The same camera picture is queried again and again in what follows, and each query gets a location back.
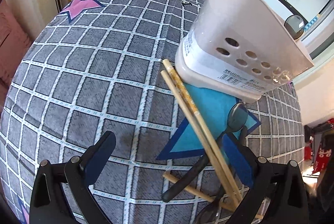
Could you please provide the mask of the grey checked star tablecloth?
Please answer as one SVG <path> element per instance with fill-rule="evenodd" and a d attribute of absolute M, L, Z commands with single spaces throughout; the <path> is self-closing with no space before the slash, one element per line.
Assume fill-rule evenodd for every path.
<path fill-rule="evenodd" d="M 174 61 L 204 0 L 97 0 L 71 19 L 60 13 L 15 72 L 1 114 L 1 184 L 25 223 L 41 161 L 67 162 L 106 131 L 117 143 L 93 196 L 113 223 L 194 223 L 206 202 L 172 201 L 162 175 L 182 176 L 195 157 L 158 160 L 184 115 L 160 72 Z"/>

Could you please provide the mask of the white plastic utensil holder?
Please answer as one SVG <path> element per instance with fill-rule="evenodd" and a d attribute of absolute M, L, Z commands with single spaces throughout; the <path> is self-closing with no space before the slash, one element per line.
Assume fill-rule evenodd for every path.
<path fill-rule="evenodd" d="M 175 57 L 184 82 L 247 103 L 313 65 L 264 0 L 205 0 Z"/>

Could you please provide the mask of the pink plastic stool stack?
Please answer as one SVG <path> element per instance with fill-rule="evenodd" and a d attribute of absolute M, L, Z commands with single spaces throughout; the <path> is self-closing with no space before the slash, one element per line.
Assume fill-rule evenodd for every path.
<path fill-rule="evenodd" d="M 15 72 L 32 44 L 5 0 L 1 1 L 0 42 L 1 102 L 4 102 Z"/>

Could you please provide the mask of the blue patterned chopstick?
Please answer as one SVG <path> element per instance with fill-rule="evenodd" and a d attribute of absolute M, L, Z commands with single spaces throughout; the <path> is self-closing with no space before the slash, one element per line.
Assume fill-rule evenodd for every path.
<path fill-rule="evenodd" d="M 308 22 L 304 27 L 304 32 L 307 32 L 317 22 L 317 20 L 320 17 L 321 17 L 321 15 L 317 14 L 310 22 Z"/>

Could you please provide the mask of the bamboo chopstick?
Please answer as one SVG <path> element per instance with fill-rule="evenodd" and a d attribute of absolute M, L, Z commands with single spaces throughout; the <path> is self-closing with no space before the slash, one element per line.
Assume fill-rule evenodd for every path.
<path fill-rule="evenodd" d="M 227 163 L 221 153 L 217 142 L 214 140 L 212 134 L 209 132 L 208 127 L 204 124 L 204 120 L 201 118 L 198 111 L 193 112 L 193 109 L 189 107 L 189 104 L 183 98 L 182 93 L 172 81 L 172 78 L 166 70 L 161 71 L 161 75 L 168 85 L 169 89 L 176 98 L 178 105 L 181 107 L 187 120 L 191 124 L 194 132 L 196 133 L 204 151 L 206 152 L 210 163 L 212 164 L 215 172 L 219 178 L 220 183 L 225 188 L 228 196 L 231 198 L 233 208 L 237 209 L 242 198 L 238 190 L 237 184 L 233 178 Z"/>
<path fill-rule="evenodd" d="M 176 182 L 178 182 L 179 180 L 178 178 L 168 173 L 167 171 L 165 171 L 162 176 L 173 184 L 176 184 Z M 214 197 L 208 196 L 204 194 L 203 192 L 193 188 L 192 186 L 186 186 L 184 190 L 208 202 L 213 202 L 213 200 L 215 199 Z M 233 206 L 231 206 L 230 204 L 226 204 L 222 201 L 219 203 L 219 206 L 223 209 L 226 209 L 232 212 L 235 211 L 235 208 L 233 208 Z"/>
<path fill-rule="evenodd" d="M 221 153 L 221 149 L 218 147 L 217 142 L 213 138 L 213 135 L 201 116 L 201 113 L 171 62 L 168 59 L 164 59 L 162 64 L 165 68 L 161 71 L 163 79 L 173 93 L 178 105 L 181 107 L 188 122 L 191 124 L 194 132 L 196 133 L 210 163 L 215 169 L 220 183 L 225 188 L 228 196 L 233 202 L 233 208 L 236 208 L 240 204 L 242 197 L 233 178 L 232 172 L 230 171 L 225 158 Z"/>

